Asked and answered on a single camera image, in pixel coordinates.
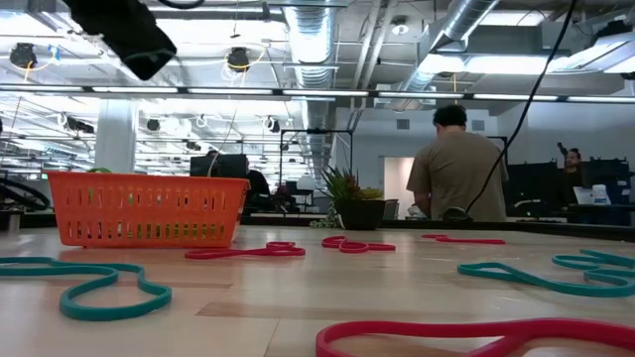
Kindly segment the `overhead light bar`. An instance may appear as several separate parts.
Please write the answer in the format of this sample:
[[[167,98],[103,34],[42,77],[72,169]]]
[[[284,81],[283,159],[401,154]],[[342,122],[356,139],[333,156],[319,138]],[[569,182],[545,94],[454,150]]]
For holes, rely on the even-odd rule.
[[[128,95],[131,97],[219,97],[226,99],[263,97],[267,100],[275,98],[318,99],[408,99],[408,100],[467,100],[467,101],[509,101],[579,103],[579,104],[621,104],[635,105],[635,96],[608,95],[553,95],[553,94],[496,94],[471,92],[399,92],[358,89],[281,89],[281,88],[249,88],[249,87],[182,87],[182,86],[87,86],[59,84],[23,84],[0,83],[0,92],[34,93],[49,95],[104,96]]]

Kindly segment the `silver ventilation duct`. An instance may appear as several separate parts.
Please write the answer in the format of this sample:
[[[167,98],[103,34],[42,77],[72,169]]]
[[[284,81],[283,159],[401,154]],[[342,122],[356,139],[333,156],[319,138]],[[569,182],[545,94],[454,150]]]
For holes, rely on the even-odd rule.
[[[428,24],[418,43],[420,62],[402,82],[400,91],[422,92],[441,72],[451,72],[443,53],[465,53],[468,38],[500,0],[452,0],[445,16]]]
[[[317,6],[286,7],[283,10],[289,26],[289,47],[299,89],[331,89],[334,69],[326,67],[334,61],[334,32],[336,12]],[[303,103],[302,115],[306,129],[332,129],[334,103],[308,100]],[[307,148],[315,169],[329,161],[332,134],[308,134]]]

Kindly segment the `potted succulent plant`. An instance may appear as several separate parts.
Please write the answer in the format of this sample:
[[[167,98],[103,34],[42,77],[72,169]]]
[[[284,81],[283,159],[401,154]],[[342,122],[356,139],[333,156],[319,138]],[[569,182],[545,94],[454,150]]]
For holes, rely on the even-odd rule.
[[[320,173],[329,198],[326,217],[314,220],[311,228],[375,230],[383,220],[386,201],[378,188],[362,187],[349,169],[326,167]]]

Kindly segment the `white column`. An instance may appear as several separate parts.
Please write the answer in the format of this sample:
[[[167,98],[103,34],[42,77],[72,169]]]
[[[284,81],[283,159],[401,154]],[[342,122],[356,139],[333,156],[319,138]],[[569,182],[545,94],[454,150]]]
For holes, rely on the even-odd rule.
[[[135,171],[139,110],[135,102],[102,99],[96,129],[94,166],[113,173]]]

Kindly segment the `red rubber band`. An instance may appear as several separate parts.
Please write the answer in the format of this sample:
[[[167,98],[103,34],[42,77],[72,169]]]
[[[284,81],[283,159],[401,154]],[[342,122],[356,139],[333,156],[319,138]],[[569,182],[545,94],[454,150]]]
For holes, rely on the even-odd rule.
[[[361,254],[371,251],[392,252],[396,247],[384,243],[367,243],[349,240],[345,236],[331,236],[321,240],[323,248],[337,249],[340,253]]]
[[[478,323],[350,321],[331,325],[317,334],[316,357],[352,357],[331,348],[330,343],[363,334],[496,339],[468,352],[466,357],[507,357],[529,341],[545,338],[588,341],[635,351],[635,328],[593,320],[535,318]]]
[[[484,245],[505,245],[506,242],[500,239],[465,239],[465,238],[452,238],[442,234],[423,234],[422,238],[434,240],[442,243],[456,243],[456,244],[484,244]]]
[[[237,256],[264,257],[303,257],[306,250],[296,246],[295,242],[274,241],[267,242],[263,248],[257,249],[204,249],[185,253],[190,260],[212,260]]]

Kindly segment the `black metal stand frame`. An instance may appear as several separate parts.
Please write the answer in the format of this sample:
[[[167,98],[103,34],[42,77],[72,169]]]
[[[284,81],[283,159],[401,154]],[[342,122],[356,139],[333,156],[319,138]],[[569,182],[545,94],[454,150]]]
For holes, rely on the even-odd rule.
[[[323,127],[315,127],[309,129],[282,129],[279,133],[278,145],[278,181],[277,185],[281,186],[283,180],[283,157],[284,153],[292,145],[298,145],[302,149],[309,149],[307,157],[307,173],[312,177],[315,189],[324,192],[326,189],[325,178],[323,172],[328,168],[337,166],[336,160],[333,158],[336,149],[331,148],[326,151],[326,145],[333,146],[335,143],[341,142],[348,149],[345,156],[345,162],[348,164],[348,170],[353,171],[353,131],[326,129]]]

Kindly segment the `black dome mount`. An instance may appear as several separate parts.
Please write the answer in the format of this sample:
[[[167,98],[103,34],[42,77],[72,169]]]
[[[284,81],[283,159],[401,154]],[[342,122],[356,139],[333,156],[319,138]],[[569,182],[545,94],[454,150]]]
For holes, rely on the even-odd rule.
[[[461,207],[449,207],[442,215],[442,221],[471,222],[473,218]]]

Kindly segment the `teal rubber band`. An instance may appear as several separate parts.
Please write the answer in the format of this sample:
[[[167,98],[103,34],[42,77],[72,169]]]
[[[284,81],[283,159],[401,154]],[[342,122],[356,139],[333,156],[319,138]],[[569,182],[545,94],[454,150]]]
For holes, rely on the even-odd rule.
[[[578,255],[555,255],[555,265],[580,270],[587,282],[605,283],[620,288],[635,286],[635,259],[593,250]]]
[[[153,298],[132,305],[110,307],[74,302],[75,298],[82,295],[114,285],[121,272],[134,273],[137,288]],[[114,321],[135,318],[167,306],[173,298],[171,288],[148,281],[144,268],[135,264],[63,262],[50,257],[0,257],[0,277],[66,275],[96,276],[94,280],[68,288],[60,296],[61,314],[75,320]]]
[[[635,297],[635,271],[604,269],[599,266],[582,269],[587,281],[603,283],[603,286],[574,284],[542,278],[501,263],[463,264],[457,271],[466,276],[492,279],[508,283],[526,284],[552,292],[588,298]]]

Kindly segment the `black metal table frame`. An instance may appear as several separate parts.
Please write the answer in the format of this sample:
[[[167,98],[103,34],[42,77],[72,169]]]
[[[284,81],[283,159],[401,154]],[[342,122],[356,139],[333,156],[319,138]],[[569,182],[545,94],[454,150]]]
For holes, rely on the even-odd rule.
[[[55,216],[51,213],[22,214],[17,211],[0,211],[0,231],[6,231],[10,215],[18,215],[19,228],[51,228],[56,227]],[[315,217],[283,217],[283,216],[243,216],[241,226],[272,226],[272,227],[308,227],[317,222]],[[411,229],[424,233],[439,233],[442,230],[463,231],[519,231],[540,234],[577,236],[582,238],[625,241],[635,243],[635,227],[584,225],[559,222],[518,221],[518,222],[444,222],[420,220],[383,220],[379,229]]]

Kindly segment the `black monitor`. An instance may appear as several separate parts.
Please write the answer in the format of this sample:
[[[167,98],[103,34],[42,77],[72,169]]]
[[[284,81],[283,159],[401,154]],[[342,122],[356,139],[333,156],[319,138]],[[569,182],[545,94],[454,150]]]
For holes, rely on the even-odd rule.
[[[506,212],[511,217],[547,217],[558,210],[559,169],[554,161],[507,167]]]
[[[191,177],[245,179],[247,157],[242,154],[214,154],[190,159]]]

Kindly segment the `orange plastic slotted bin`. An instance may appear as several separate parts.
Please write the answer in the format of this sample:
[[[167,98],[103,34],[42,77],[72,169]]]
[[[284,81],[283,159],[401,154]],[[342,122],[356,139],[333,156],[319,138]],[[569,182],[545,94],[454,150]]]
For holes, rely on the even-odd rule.
[[[61,242],[85,248],[227,248],[245,178],[49,172]]]

